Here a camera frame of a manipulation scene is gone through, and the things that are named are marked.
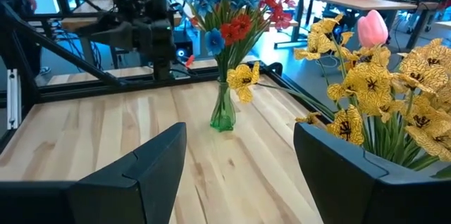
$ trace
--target pink tulip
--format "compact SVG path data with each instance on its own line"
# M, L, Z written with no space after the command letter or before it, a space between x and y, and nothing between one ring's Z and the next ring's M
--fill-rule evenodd
M388 38L387 25L376 10L369 11L357 21L359 41L363 47L385 44Z

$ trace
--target green glass vase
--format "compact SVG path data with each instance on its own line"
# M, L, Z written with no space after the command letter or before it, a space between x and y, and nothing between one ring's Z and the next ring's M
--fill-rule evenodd
M219 132L231 131L236 122L235 108L227 82L218 81L218 98L211 114L210 126Z

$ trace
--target person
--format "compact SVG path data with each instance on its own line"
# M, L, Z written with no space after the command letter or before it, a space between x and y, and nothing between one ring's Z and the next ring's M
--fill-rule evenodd
M34 14L37 9L36 0L27 0L27 2L30 4L28 13ZM50 67L41 66L41 46L33 44L28 39L21 37L20 35L18 38L35 77L37 77L38 75L45 75L47 73L50 73Z

